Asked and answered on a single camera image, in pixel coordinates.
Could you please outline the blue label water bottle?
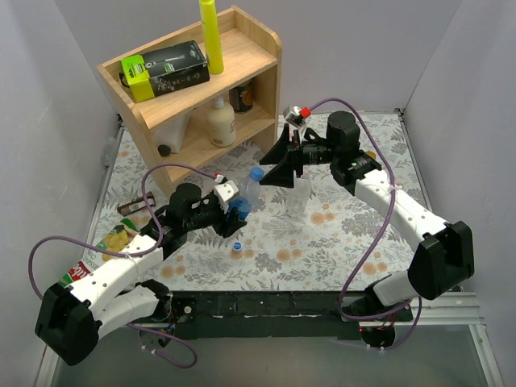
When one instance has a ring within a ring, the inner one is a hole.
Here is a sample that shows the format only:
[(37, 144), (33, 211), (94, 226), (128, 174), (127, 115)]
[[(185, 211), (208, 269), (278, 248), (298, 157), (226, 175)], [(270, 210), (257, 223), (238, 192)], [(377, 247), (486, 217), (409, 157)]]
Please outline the blue label water bottle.
[(238, 215), (242, 220), (245, 220), (251, 213), (253, 206), (258, 201), (259, 195), (260, 181), (253, 181), (248, 174), (242, 184), (239, 185), (239, 194), (234, 199), (235, 207), (233, 209), (238, 211)]

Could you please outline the clear plastic cup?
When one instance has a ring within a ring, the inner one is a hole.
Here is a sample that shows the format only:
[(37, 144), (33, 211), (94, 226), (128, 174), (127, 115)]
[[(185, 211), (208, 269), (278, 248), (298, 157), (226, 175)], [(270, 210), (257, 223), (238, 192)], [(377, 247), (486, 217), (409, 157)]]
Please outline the clear plastic cup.
[(311, 188), (311, 179), (308, 175), (294, 179), (294, 187), (289, 191), (286, 203), (286, 211), (290, 216), (301, 217), (304, 215), (310, 199)]

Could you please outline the small blue bottle cap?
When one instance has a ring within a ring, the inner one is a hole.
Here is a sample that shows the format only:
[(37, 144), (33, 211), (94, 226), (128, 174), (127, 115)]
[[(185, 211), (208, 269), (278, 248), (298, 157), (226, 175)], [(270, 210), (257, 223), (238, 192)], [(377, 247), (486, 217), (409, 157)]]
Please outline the small blue bottle cap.
[(253, 167), (249, 173), (249, 177), (253, 181), (261, 181), (265, 175), (265, 172), (262, 168)]

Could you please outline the blue white bottle cap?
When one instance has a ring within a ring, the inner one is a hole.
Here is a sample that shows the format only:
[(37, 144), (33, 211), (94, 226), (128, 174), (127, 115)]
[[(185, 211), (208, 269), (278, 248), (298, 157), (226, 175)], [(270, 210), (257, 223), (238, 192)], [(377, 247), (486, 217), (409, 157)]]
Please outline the blue white bottle cap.
[(240, 242), (234, 242), (233, 243), (233, 250), (236, 252), (241, 251), (243, 248), (243, 245)]

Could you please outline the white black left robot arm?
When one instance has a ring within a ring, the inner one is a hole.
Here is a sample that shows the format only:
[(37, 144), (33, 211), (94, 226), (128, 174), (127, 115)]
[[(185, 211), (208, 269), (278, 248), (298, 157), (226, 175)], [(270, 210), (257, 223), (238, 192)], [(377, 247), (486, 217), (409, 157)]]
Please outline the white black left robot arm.
[(233, 235), (245, 221), (232, 206), (239, 189), (230, 180), (203, 195), (199, 186), (183, 183), (169, 203), (120, 252), (83, 278), (49, 287), (36, 320), (35, 333), (66, 364), (81, 363), (112, 331), (149, 317), (165, 321), (172, 311), (171, 292), (155, 280), (127, 287), (166, 260), (191, 231), (211, 227), (222, 237)]

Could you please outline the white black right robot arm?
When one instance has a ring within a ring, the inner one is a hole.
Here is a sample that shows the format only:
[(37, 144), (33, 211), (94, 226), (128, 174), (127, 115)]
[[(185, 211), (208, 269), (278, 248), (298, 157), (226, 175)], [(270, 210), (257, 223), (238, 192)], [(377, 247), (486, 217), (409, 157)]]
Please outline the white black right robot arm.
[(409, 268), (375, 281), (361, 298), (342, 306), (346, 320), (383, 320), (414, 298), (434, 300), (474, 274), (472, 230), (431, 213), (395, 185), (385, 162), (360, 147), (364, 123), (354, 114), (336, 111), (327, 119), (325, 136), (306, 125), (307, 108), (289, 108), (279, 140), (260, 160), (271, 166), (262, 185), (292, 189), (307, 165), (327, 164), (338, 185), (371, 206), (410, 245)]

